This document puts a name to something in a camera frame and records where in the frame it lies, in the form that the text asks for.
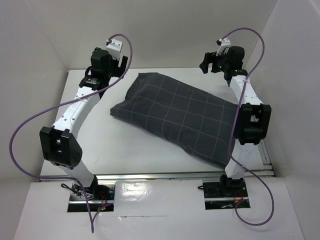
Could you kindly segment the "dark grey checked pillowcase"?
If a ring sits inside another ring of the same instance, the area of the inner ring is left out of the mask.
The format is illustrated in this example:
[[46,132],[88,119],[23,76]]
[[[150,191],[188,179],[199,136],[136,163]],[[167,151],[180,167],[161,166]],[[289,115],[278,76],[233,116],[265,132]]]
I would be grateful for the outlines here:
[[157,72],[139,73],[110,115],[216,167],[229,163],[237,105]]

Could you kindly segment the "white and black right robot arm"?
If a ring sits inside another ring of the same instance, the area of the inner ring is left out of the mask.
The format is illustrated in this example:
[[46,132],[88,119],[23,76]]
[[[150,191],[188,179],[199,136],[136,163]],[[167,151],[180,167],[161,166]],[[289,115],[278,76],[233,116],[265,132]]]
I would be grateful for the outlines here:
[[238,107],[231,134],[230,160],[219,179],[218,190],[223,196],[234,196],[244,187],[245,170],[252,152],[268,131],[271,106],[264,104],[253,89],[249,73],[243,69],[244,48],[221,44],[217,51],[207,52],[199,65],[204,74],[222,72],[233,90]]

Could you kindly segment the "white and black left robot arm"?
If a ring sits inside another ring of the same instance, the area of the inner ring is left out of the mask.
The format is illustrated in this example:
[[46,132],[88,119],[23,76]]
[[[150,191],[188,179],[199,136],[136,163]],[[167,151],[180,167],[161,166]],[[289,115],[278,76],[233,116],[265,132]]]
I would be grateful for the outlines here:
[[80,181],[80,192],[88,200],[99,193],[98,179],[83,163],[83,150],[77,137],[85,119],[101,100],[104,88],[109,86],[110,79],[119,78],[125,72],[128,57],[121,57],[121,50],[120,43],[109,44],[105,49],[95,48],[91,65],[79,83],[75,102],[51,127],[44,126],[39,132],[44,159]]

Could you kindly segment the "aluminium frame rail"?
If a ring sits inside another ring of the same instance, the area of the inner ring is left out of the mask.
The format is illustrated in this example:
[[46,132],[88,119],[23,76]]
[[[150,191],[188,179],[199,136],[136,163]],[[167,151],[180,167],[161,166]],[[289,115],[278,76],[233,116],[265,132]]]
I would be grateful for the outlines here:
[[[275,173],[270,161],[262,161],[262,170],[253,170],[259,177],[275,177]],[[97,174],[100,181],[118,181],[118,180],[190,180],[190,179],[215,179],[222,175],[222,171],[191,171],[191,172],[160,172],[160,173],[122,173],[122,174]]]

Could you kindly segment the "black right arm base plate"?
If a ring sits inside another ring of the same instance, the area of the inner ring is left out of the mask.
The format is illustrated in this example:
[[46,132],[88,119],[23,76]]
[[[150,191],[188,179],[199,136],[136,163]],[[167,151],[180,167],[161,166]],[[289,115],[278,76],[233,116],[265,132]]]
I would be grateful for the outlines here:
[[217,181],[204,181],[197,187],[202,191],[206,210],[228,210],[238,208],[249,209],[251,207],[247,186],[243,183],[235,190],[223,191]]

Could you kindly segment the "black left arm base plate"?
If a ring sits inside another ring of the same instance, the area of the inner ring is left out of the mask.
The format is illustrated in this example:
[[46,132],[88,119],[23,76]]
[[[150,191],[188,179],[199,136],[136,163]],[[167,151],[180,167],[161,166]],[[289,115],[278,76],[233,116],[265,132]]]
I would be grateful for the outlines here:
[[[85,194],[79,186],[73,184],[71,187],[69,187],[65,183],[62,183],[60,186],[70,191],[67,209],[68,213],[83,213],[88,211]],[[88,193],[87,198],[90,211],[113,212],[115,189],[115,184],[99,185],[97,193]]]

